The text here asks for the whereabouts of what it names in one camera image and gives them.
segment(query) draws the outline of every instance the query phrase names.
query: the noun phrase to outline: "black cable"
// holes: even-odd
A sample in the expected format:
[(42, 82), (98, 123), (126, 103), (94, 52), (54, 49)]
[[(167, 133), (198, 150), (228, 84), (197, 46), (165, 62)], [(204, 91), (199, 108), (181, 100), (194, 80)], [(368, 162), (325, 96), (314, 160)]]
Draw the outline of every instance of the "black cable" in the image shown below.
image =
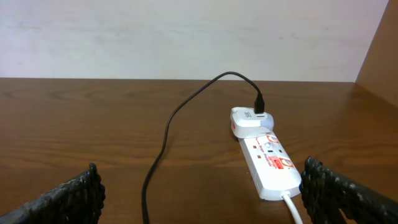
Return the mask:
[(146, 193), (147, 193), (147, 188), (148, 188), (148, 183), (150, 181), (150, 178), (154, 174), (155, 168), (157, 163), (160, 161), (160, 158), (162, 157), (165, 148), (166, 148), (166, 142), (167, 142), (167, 133), (169, 132), (169, 126), (170, 122), (173, 119), (174, 115), (185, 105), (190, 101), (193, 97), (195, 97), (197, 94), (199, 94), (201, 91), (203, 91), (205, 88), (210, 86), (213, 82), (217, 81), (219, 78), (225, 76), (225, 75), (236, 75), (238, 77), (241, 77), (244, 79), (246, 82), (248, 82), (250, 85), (252, 85), (256, 90), (257, 90), (257, 98), (254, 102), (254, 112), (255, 113), (263, 113), (264, 112), (264, 100), (262, 99), (262, 94), (260, 89), (254, 84), (252, 81), (250, 81), (248, 78), (244, 77), (243, 75), (237, 73), (237, 72), (224, 72), (221, 75), (218, 75), (216, 78), (212, 79), (212, 81), (208, 82), (206, 85), (204, 85), (202, 88), (200, 88), (198, 91), (196, 91), (194, 94), (192, 94), (190, 97), (188, 97), (180, 106), (178, 106), (173, 113), (170, 115), (169, 120), (167, 121), (166, 124), (166, 130), (164, 133), (164, 138), (163, 138), (163, 145), (162, 145), (162, 150), (160, 151), (159, 155), (157, 156), (155, 162), (152, 164), (150, 167), (147, 177), (145, 178), (144, 184), (142, 185), (142, 192), (141, 192), (141, 207), (142, 207), (142, 222), (144, 224), (149, 224), (149, 215), (148, 215), (148, 209), (147, 209), (147, 200), (146, 200)]

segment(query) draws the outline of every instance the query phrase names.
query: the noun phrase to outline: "white wall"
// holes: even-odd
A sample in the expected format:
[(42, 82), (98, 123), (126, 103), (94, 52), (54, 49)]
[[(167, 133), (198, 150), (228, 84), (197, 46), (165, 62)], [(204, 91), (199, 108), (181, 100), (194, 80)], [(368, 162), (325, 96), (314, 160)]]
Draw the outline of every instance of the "white wall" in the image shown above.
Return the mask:
[(0, 77), (355, 81), (387, 0), (0, 0)]

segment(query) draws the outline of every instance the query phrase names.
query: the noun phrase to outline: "wood grain surface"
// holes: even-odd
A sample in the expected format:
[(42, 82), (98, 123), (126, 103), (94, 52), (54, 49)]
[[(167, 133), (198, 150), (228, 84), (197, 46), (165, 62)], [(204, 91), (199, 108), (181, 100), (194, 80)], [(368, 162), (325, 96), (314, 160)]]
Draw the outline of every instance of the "wood grain surface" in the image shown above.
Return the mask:
[[(167, 118), (205, 82), (0, 79), (0, 213), (95, 162), (106, 187), (99, 222), (140, 223)], [(299, 171), (312, 156), (398, 200), (397, 108), (353, 83), (256, 83)], [(259, 200), (229, 129), (231, 108), (255, 96), (243, 81), (219, 81), (176, 115), (148, 188), (152, 223), (293, 223), (284, 202)]]
[(398, 0), (390, 0), (357, 83), (398, 106)]

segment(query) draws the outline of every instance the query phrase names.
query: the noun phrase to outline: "white power cord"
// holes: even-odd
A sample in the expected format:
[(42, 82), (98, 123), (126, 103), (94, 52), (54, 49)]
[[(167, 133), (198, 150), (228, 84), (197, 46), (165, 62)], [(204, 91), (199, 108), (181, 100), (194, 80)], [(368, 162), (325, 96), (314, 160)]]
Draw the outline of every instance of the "white power cord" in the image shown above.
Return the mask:
[(283, 195), (282, 195), (282, 198), (285, 200), (286, 205), (288, 206), (290, 212), (292, 213), (294, 222), (295, 222), (296, 224), (303, 224), (303, 221), (301, 220), (300, 214), (299, 214), (299, 212), (297, 211), (297, 208), (296, 208), (296, 206), (294, 205), (292, 199), (290, 199), (289, 195), (288, 195), (288, 194), (283, 194)]

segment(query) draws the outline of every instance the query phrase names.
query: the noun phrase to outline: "white power strip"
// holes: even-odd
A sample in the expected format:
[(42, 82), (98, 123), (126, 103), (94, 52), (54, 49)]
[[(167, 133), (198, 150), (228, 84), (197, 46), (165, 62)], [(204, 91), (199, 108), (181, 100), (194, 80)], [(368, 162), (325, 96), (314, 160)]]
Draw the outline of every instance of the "white power strip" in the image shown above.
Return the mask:
[(300, 215), (291, 197), (300, 193), (300, 173), (275, 133), (270, 114), (256, 114), (252, 108), (233, 108), (231, 129), (242, 147), (254, 185), (261, 199), (285, 200), (297, 224)]
[(239, 139), (251, 176), (261, 199), (283, 200), (300, 193), (300, 173), (274, 132), (251, 139)]

